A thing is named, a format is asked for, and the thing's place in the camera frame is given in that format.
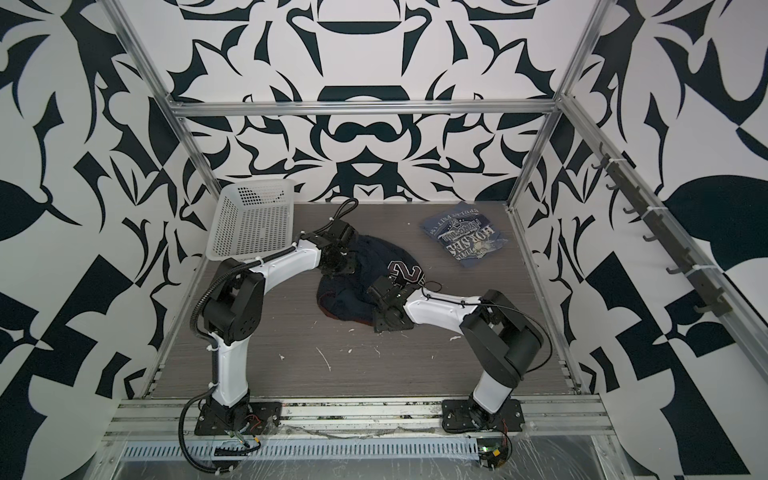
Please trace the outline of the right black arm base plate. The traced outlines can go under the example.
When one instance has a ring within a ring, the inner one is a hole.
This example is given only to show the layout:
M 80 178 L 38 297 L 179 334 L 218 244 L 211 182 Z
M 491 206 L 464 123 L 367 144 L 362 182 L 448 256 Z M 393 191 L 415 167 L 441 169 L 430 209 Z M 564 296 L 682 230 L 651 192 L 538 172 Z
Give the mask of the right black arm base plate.
M 521 432 L 525 422 L 521 404 L 508 399 L 496 413 L 488 413 L 474 399 L 441 402 L 442 429 L 451 434 L 482 431 Z

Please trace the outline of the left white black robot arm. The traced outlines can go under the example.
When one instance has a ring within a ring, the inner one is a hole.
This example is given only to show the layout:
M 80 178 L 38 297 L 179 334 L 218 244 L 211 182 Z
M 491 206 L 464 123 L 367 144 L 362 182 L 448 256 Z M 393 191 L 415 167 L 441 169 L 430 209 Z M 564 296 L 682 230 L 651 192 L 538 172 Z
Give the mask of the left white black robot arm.
M 248 344 L 261 322 L 266 294 L 311 270 L 328 275 L 353 272 L 350 244 L 355 236 L 351 225 L 336 219 L 324 228 L 302 234 L 281 251 L 245 262 L 232 258 L 220 265 L 190 318 L 191 330 L 208 342 L 212 352 L 205 416 L 235 429 L 245 422 L 250 398 Z

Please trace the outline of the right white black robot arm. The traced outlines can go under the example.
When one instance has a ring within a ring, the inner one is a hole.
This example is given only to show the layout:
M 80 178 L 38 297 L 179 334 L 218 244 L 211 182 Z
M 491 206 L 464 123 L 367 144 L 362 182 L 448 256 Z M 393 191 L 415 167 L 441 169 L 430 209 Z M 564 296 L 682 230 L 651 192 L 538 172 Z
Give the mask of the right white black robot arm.
M 511 394 L 544 346 L 544 333 L 501 292 L 460 297 L 381 277 L 368 294 L 375 303 L 377 332 L 417 325 L 449 330 L 464 338 L 481 365 L 481 377 L 468 399 L 443 402 L 445 431 L 496 430 L 515 416 Z

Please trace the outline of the dark navy tank top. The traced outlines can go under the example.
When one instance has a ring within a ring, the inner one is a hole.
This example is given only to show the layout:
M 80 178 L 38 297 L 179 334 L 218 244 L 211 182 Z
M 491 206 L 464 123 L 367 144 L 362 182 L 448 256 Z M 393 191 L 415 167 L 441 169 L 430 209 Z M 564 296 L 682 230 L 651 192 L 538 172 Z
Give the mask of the dark navy tank top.
M 376 302 L 368 289 L 380 277 L 398 286 L 425 283 L 425 272 L 403 248 L 384 239 L 356 234 L 349 244 L 355 256 L 351 274 L 323 275 L 316 300 L 321 312 L 332 319 L 374 325 Z

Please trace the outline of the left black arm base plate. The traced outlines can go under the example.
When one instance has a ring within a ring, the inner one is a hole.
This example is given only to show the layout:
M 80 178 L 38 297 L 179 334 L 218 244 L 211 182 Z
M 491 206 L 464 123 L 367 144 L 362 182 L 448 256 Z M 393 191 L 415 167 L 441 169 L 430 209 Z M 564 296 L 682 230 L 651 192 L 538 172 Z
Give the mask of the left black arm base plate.
M 215 400 L 204 404 L 194 429 L 196 436 L 259 435 L 278 426 L 283 404 L 278 401 L 245 402 L 226 407 Z

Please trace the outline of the blue-grey tank top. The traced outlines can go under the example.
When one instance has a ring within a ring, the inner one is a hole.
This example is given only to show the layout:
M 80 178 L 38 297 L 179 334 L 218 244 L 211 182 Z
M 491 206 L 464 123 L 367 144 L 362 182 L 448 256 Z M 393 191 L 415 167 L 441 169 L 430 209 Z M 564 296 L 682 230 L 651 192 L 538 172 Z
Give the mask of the blue-grey tank top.
M 465 202 L 428 217 L 420 227 L 465 268 L 477 265 L 509 242 L 485 214 Z

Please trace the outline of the white plastic laundry basket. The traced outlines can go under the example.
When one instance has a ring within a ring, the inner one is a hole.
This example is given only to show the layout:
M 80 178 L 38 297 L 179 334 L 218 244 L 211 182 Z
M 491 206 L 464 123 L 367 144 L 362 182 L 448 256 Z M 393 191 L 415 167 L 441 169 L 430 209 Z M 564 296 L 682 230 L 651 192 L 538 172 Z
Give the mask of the white plastic laundry basket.
M 205 255 L 248 261 L 293 242 L 294 183 L 257 179 L 230 184 L 218 198 Z

